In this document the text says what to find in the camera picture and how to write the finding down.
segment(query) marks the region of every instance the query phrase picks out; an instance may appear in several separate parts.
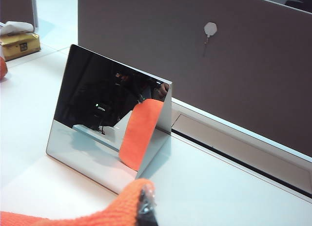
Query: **tissue box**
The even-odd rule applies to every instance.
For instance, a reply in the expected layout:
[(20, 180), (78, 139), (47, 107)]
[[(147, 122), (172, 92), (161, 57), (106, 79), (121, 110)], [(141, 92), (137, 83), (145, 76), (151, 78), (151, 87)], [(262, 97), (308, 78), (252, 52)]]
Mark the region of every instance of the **tissue box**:
[(32, 32), (2, 35), (0, 44), (6, 61), (40, 50), (39, 35)]

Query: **orange glove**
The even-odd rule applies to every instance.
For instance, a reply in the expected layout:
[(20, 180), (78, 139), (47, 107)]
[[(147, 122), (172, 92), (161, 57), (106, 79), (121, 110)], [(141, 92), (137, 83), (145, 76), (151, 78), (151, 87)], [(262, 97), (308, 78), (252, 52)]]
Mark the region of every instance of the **orange glove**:
[(8, 73), (8, 68), (6, 67), (6, 63), (5, 60), (0, 57), (0, 62), (1, 62), (1, 66), (0, 66), (0, 80), (6, 75), (6, 73)]
[(133, 170), (137, 171), (140, 168), (162, 106), (161, 101), (146, 99), (143, 103), (136, 104), (131, 113), (119, 157)]
[(1, 226), (135, 226), (141, 190), (145, 185), (154, 189), (151, 181), (137, 179), (103, 211), (71, 220), (49, 220), (33, 216), (1, 212)]

